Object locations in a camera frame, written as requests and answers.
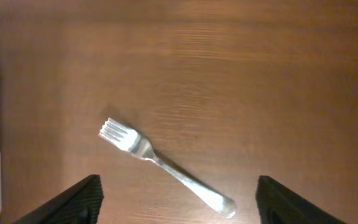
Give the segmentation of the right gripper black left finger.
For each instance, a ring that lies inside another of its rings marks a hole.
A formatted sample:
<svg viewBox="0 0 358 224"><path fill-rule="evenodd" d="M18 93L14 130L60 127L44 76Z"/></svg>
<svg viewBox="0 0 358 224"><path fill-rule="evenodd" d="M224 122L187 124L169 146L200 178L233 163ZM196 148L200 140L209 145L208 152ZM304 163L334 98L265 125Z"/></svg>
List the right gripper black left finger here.
<svg viewBox="0 0 358 224"><path fill-rule="evenodd" d="M89 175L26 214L20 224L96 224L104 199L101 177Z"/></svg>

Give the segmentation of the silver fork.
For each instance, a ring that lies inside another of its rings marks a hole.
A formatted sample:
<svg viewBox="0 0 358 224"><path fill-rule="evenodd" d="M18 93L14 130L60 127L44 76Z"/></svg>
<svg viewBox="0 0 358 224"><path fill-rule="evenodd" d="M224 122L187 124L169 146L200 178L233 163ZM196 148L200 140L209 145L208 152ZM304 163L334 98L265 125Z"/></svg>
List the silver fork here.
<svg viewBox="0 0 358 224"><path fill-rule="evenodd" d="M227 218L236 214L237 205L233 199L170 165L157 155L149 139L137 130L108 118L99 130L98 136L132 157L153 162L181 182L214 211L225 215Z"/></svg>

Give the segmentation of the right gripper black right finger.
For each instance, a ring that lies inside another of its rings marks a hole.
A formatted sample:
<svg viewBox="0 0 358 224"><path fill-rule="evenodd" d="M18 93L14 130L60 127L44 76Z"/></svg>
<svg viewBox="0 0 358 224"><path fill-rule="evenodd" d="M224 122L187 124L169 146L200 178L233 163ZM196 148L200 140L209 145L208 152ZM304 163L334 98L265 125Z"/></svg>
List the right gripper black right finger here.
<svg viewBox="0 0 358 224"><path fill-rule="evenodd" d="M261 224L345 224L267 175L259 177L255 199Z"/></svg>

